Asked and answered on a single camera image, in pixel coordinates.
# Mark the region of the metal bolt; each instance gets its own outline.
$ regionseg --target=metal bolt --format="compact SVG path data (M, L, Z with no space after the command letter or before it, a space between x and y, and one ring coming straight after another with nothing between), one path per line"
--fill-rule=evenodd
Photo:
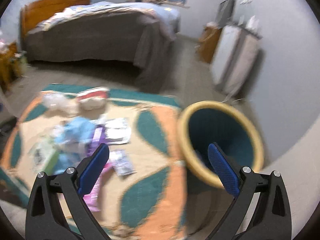
M281 176L281 173L279 171L274 171L273 174L276 176L276 177L280 177Z
M251 169L249 167L243 167L242 170L245 172L245 173L250 173L251 172Z
M43 171L39 172L38 175L37 175L38 178L42 178L43 176L44 176L44 172Z
M67 168L67 173L68 174L72 174L75 172L75 168L71 167L71 168Z

